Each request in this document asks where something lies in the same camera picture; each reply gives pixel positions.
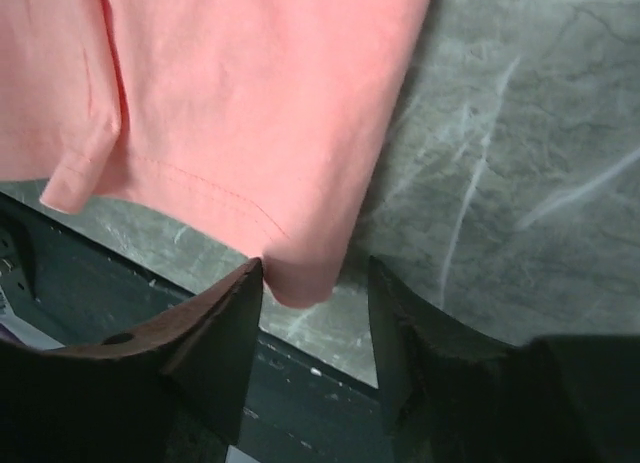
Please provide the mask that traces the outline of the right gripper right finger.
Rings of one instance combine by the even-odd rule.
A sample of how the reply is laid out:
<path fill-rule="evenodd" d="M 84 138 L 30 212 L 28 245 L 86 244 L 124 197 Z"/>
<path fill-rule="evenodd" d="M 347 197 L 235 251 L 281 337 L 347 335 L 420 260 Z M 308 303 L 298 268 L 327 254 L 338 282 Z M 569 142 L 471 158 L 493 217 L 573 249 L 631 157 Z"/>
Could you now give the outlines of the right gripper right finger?
<path fill-rule="evenodd" d="M 426 302 L 377 258 L 368 310 L 396 461 L 638 460 L 637 336 L 509 345 Z"/>

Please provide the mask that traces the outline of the pink t shirt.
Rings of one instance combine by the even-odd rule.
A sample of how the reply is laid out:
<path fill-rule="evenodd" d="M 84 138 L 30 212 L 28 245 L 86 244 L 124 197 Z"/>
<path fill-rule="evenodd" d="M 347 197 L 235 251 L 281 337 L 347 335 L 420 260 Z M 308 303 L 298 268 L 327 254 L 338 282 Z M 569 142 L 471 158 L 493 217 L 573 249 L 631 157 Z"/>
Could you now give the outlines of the pink t shirt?
<path fill-rule="evenodd" d="M 1 0 L 1 177 L 175 218 L 327 300 L 430 0 Z"/>

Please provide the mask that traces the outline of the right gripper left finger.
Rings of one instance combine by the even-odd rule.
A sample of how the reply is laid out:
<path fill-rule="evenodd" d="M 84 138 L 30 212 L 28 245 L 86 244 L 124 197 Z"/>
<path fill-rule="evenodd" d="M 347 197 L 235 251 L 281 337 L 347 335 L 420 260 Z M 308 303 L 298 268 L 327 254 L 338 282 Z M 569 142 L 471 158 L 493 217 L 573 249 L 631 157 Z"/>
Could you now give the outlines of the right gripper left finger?
<path fill-rule="evenodd" d="M 1 345 L 5 462 L 165 462 L 202 434 L 237 445 L 263 299 L 251 259 L 99 344 Z"/>

